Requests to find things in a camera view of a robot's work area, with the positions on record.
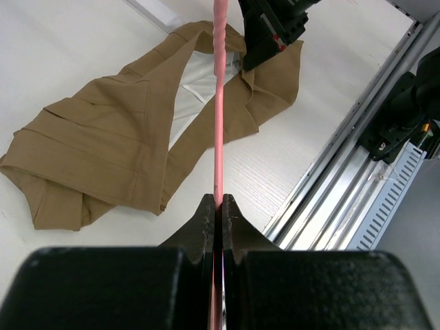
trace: brown cloth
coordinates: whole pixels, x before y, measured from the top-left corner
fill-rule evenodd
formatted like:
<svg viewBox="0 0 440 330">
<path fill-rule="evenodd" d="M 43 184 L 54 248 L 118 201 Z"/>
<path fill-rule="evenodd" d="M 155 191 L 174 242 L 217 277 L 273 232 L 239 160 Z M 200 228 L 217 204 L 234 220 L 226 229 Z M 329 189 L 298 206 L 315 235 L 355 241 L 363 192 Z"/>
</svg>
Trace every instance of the brown cloth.
<svg viewBox="0 0 440 330">
<path fill-rule="evenodd" d="M 245 54 L 227 28 L 227 50 Z M 225 142 L 257 133 L 298 93 L 302 42 L 225 86 Z M 26 196 L 36 229 L 79 230 L 116 205 L 160 214 L 213 146 L 211 100 L 168 152 L 179 82 L 192 52 L 213 53 L 212 23 L 189 23 L 116 76 L 89 82 L 14 134 L 0 171 Z"/>
</svg>

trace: tan fabric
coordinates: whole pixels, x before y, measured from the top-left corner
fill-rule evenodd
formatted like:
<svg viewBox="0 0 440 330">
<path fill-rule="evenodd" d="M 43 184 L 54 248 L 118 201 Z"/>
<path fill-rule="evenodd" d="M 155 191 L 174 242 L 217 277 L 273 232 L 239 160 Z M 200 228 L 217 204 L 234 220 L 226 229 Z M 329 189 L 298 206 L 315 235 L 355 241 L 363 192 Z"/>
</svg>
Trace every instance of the tan fabric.
<svg viewBox="0 0 440 330">
<path fill-rule="evenodd" d="M 245 54 L 228 26 L 228 51 Z M 300 49 L 294 43 L 225 86 L 225 141 L 292 105 Z M 0 171 L 23 191 L 36 229 L 79 230 L 115 205 L 161 213 L 203 152 L 213 145 L 211 100 L 168 152 L 174 101 L 194 50 L 212 53 L 212 24 L 189 23 L 116 76 L 88 83 L 44 108 L 20 131 Z"/>
</svg>

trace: fabric fold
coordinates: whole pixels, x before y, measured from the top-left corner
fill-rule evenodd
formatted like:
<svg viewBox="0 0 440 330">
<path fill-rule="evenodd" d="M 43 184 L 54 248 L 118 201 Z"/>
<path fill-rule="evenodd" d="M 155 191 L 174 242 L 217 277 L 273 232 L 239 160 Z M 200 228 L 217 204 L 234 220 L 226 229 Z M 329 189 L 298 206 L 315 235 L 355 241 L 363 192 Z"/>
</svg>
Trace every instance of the fabric fold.
<svg viewBox="0 0 440 330">
<path fill-rule="evenodd" d="M 227 28 L 227 50 L 245 55 Z M 258 132 L 298 93 L 302 42 L 225 86 L 225 142 Z M 175 96 L 194 51 L 211 54 L 212 24 L 186 24 L 115 76 L 45 107 L 14 134 L 0 171 L 29 203 L 36 229 L 79 230 L 116 205 L 160 214 L 213 145 L 210 100 L 170 151 Z"/>
</svg>

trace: pink stick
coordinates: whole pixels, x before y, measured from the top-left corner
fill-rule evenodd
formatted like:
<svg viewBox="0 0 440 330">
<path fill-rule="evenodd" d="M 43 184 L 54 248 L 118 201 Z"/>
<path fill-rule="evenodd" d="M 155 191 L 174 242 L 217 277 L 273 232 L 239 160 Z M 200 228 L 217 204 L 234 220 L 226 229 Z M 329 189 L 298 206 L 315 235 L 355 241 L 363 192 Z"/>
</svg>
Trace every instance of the pink stick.
<svg viewBox="0 0 440 330">
<path fill-rule="evenodd" d="M 214 130 L 214 202 L 216 221 L 221 221 L 223 201 L 223 86 L 226 74 L 226 12 L 228 0 L 214 0 L 214 73 L 217 77 L 215 94 L 215 130 Z M 215 268 L 215 252 L 212 264 Z M 221 277 L 215 278 L 212 271 L 211 330 L 222 328 Z"/>
<path fill-rule="evenodd" d="M 228 0 L 214 0 L 214 73 L 215 94 L 214 135 L 214 200 L 217 209 L 223 201 L 223 85 L 226 71 L 226 12 Z"/>
</svg>

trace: pink plastic rod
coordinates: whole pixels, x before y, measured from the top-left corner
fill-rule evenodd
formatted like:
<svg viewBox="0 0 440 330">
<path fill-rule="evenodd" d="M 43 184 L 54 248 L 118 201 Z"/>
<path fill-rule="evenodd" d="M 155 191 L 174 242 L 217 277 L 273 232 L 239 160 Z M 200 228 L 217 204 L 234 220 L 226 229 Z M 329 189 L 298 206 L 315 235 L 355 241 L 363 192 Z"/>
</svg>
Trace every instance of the pink plastic rod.
<svg viewBox="0 0 440 330">
<path fill-rule="evenodd" d="M 215 221 L 221 221 L 221 204 L 223 201 L 223 86 L 226 74 L 226 12 L 228 0 L 214 0 L 214 74 L 217 77 L 215 89 L 215 130 L 214 130 L 214 201 L 216 208 Z M 212 264 L 212 298 L 210 329 L 222 328 L 222 275 L 215 274 L 215 259 L 220 258 L 223 267 L 223 256 L 214 252 Z"/>
<path fill-rule="evenodd" d="M 223 86 L 226 71 L 226 12 L 228 0 L 214 0 L 214 74 L 215 94 L 214 133 L 214 200 L 217 209 L 223 201 Z"/>
</svg>

